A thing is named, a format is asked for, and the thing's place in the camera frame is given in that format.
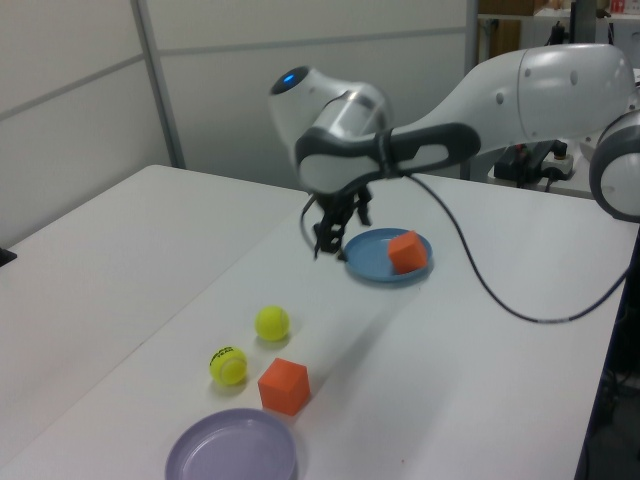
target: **white robot body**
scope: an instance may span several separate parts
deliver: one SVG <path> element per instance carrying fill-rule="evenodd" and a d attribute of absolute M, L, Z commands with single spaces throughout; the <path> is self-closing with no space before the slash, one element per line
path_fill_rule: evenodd
<path fill-rule="evenodd" d="M 478 132 L 484 153 L 589 136 L 637 102 L 633 69 L 617 48 L 533 48 L 478 65 L 432 112 L 394 133 L 459 121 Z"/>
<path fill-rule="evenodd" d="M 595 144 L 609 131 L 591 162 L 592 192 L 612 215 L 640 221 L 640 101 L 631 65 L 610 45 L 557 45 L 488 60 L 425 117 L 394 129 L 382 92 L 305 67 L 276 82 L 269 105 L 302 184 L 330 196 L 514 144 Z"/>

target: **red cube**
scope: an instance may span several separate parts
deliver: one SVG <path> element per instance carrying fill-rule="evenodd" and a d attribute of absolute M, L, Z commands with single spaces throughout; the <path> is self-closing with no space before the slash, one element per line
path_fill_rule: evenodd
<path fill-rule="evenodd" d="M 399 274 L 427 266 L 427 249 L 413 230 L 389 240 L 387 254 Z"/>
<path fill-rule="evenodd" d="M 276 358 L 258 380 L 258 389 L 263 407 L 295 415 L 310 395 L 307 367 Z"/>

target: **yellow tennis ball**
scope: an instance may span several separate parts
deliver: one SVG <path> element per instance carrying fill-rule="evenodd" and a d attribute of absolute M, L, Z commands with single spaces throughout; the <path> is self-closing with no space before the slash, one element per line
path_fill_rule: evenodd
<path fill-rule="evenodd" d="M 223 347 L 211 358 L 209 372 L 220 385 L 235 385 L 247 375 L 247 357 L 238 347 Z"/>
<path fill-rule="evenodd" d="M 264 307 L 256 316 L 256 333 L 263 340 L 276 342 L 289 333 L 289 315 L 282 307 Z"/>

